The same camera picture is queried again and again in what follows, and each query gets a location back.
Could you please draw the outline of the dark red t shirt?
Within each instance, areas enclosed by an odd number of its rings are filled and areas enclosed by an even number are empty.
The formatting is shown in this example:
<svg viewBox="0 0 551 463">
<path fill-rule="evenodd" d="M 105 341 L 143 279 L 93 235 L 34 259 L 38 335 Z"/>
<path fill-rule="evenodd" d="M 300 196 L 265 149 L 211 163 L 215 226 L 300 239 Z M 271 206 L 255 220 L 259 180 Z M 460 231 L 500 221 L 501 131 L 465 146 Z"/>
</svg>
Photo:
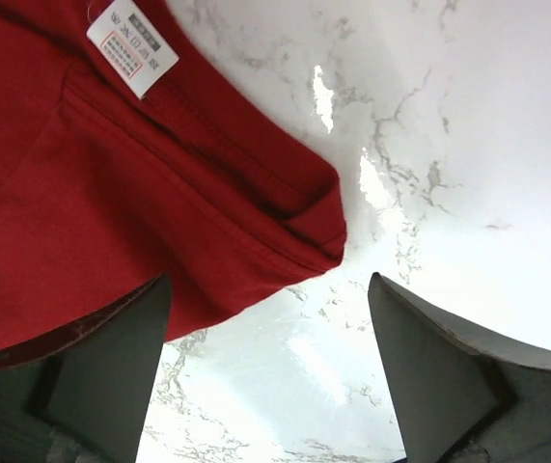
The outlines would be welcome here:
<svg viewBox="0 0 551 463">
<path fill-rule="evenodd" d="M 40 357 L 167 275 L 166 339 L 344 257 L 336 170 L 163 1 L 0 1 L 0 351 Z"/>
</svg>

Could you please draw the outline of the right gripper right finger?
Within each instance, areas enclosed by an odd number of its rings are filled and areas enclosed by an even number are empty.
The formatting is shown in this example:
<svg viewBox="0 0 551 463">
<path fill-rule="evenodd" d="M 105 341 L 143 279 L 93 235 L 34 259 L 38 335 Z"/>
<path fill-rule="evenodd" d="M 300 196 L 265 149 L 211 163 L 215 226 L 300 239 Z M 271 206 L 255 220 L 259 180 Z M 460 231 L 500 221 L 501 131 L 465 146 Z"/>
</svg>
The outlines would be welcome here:
<svg viewBox="0 0 551 463">
<path fill-rule="evenodd" d="M 551 350 L 374 273 L 368 299 L 407 462 L 551 462 Z"/>
</svg>

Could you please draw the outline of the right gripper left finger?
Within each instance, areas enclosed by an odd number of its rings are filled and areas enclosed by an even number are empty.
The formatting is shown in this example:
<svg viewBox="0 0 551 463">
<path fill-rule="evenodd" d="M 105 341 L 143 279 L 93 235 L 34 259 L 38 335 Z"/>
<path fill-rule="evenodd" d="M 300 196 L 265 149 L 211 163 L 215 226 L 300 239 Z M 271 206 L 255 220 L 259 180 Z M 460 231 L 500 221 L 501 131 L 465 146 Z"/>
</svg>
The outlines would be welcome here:
<svg viewBox="0 0 551 463">
<path fill-rule="evenodd" d="M 0 462 L 133 462 L 173 299 L 162 275 L 0 350 Z"/>
</svg>

